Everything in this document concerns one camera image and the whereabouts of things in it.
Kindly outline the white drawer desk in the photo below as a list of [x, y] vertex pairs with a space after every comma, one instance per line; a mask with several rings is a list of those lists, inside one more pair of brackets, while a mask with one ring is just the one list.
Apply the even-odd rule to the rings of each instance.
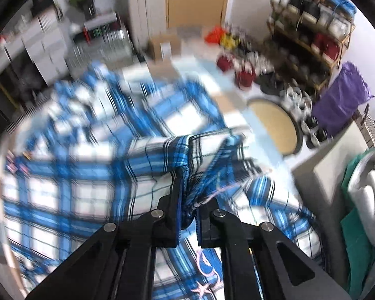
[[50, 7], [34, 17], [26, 29], [0, 46], [0, 74], [21, 53], [26, 52], [46, 84], [69, 73], [66, 64], [69, 39], [57, 10]]

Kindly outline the green folded garment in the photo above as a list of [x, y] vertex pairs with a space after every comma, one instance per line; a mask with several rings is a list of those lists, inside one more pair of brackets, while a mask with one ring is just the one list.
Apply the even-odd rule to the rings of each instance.
[[375, 247], [371, 244], [365, 233], [357, 208], [348, 194], [348, 186], [357, 164], [371, 151], [373, 149], [355, 156], [349, 162], [341, 183], [346, 215], [340, 221], [340, 224], [349, 261], [346, 291], [352, 299], [359, 299], [361, 296], [363, 284], [375, 261]]

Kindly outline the white locker cabinet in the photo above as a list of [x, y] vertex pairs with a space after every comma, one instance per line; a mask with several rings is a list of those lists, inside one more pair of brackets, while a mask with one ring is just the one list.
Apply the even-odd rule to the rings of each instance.
[[166, 0], [127, 0], [130, 34], [136, 49], [167, 31]]

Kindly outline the purple bag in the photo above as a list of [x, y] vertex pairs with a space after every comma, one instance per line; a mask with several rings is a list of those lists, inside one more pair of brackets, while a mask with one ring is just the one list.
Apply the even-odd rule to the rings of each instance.
[[351, 62], [345, 62], [330, 88], [313, 105], [312, 116], [318, 120], [320, 128], [330, 136], [336, 136], [358, 106], [373, 97], [358, 68]]

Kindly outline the blue white plaid shirt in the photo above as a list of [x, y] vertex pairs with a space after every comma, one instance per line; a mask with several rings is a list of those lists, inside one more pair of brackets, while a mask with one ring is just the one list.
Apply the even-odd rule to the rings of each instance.
[[217, 249], [199, 247], [195, 211], [219, 206], [254, 226], [274, 224], [323, 262], [314, 216], [288, 165], [255, 156], [248, 126], [229, 128], [197, 80], [132, 82], [103, 64], [59, 81], [0, 156], [8, 239], [26, 293], [107, 222], [136, 220], [184, 188], [179, 245], [156, 255], [154, 299], [222, 299]]

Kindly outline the stack of white folded clothes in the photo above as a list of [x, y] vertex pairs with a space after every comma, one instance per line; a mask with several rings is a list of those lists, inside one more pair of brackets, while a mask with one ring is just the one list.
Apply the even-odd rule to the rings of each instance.
[[[364, 231], [375, 247], [375, 150], [367, 153], [356, 165], [347, 192], [356, 206]], [[375, 262], [368, 273], [360, 296], [364, 299], [375, 285]]]

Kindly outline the checkered brown blue bed cover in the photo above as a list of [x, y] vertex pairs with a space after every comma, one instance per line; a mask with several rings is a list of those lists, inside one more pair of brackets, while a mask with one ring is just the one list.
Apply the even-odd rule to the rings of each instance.
[[285, 159], [251, 106], [255, 100], [271, 101], [271, 97], [263, 94], [257, 85], [248, 91], [238, 89], [234, 74], [222, 73], [215, 63], [194, 56], [174, 57], [169, 61], [133, 64], [118, 73], [132, 82], [173, 82], [177, 79], [200, 82], [217, 103], [227, 127], [248, 126], [253, 131], [255, 156], [273, 165]]

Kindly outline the wooden shoe rack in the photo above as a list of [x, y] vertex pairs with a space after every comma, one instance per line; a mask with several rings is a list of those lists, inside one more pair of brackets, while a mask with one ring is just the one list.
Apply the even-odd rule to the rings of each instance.
[[270, 0], [271, 41], [294, 82], [316, 93], [329, 86], [349, 49], [357, 9], [350, 0]]

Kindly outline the cardboard box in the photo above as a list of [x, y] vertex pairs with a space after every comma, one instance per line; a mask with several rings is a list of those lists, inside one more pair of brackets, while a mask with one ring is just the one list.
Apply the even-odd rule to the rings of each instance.
[[178, 56], [182, 50], [182, 41], [176, 34], [153, 36], [147, 45], [148, 55], [155, 61], [168, 60]]

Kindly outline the silver suitcase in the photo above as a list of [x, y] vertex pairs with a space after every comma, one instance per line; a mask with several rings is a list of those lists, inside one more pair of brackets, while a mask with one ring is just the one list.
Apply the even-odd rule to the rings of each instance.
[[70, 72], [83, 71], [92, 62], [104, 63], [113, 70], [128, 67], [138, 61], [125, 29], [106, 33], [90, 42], [76, 43], [65, 57]]

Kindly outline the grey storage box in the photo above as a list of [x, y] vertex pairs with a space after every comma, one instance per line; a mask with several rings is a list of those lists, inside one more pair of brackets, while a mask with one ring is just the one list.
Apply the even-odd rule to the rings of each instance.
[[350, 272], [340, 224], [346, 216], [341, 184], [349, 162], [367, 149], [361, 130], [351, 122], [292, 172], [304, 205], [316, 216], [326, 271], [341, 287]]

